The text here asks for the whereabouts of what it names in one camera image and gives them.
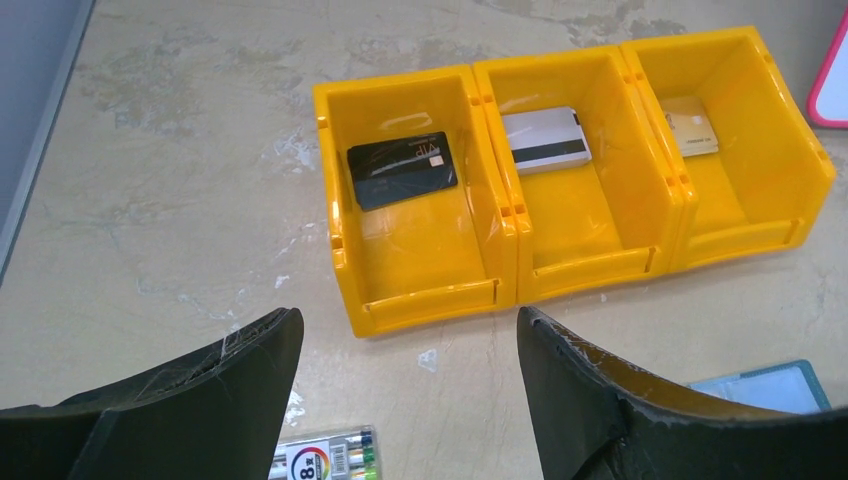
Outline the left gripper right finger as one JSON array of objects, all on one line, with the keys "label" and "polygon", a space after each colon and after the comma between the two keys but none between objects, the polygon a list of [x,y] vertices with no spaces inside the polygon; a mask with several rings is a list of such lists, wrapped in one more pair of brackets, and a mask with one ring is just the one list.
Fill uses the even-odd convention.
[{"label": "left gripper right finger", "polygon": [[547,479],[843,479],[847,411],[797,415],[671,382],[541,310],[517,350]]}]

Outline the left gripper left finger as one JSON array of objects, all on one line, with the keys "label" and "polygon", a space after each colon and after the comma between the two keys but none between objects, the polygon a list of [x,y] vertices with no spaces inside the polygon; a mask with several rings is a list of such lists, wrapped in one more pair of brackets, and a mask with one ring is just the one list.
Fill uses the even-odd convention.
[{"label": "left gripper left finger", "polygon": [[304,320],[279,308],[225,338],[53,406],[1,413],[5,479],[264,479]]}]

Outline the blue card holder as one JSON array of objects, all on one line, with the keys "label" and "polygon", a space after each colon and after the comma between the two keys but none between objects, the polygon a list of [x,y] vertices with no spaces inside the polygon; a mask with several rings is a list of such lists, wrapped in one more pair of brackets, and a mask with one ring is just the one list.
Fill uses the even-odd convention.
[{"label": "blue card holder", "polygon": [[688,384],[692,390],[743,405],[793,414],[831,409],[812,364],[794,360]]}]

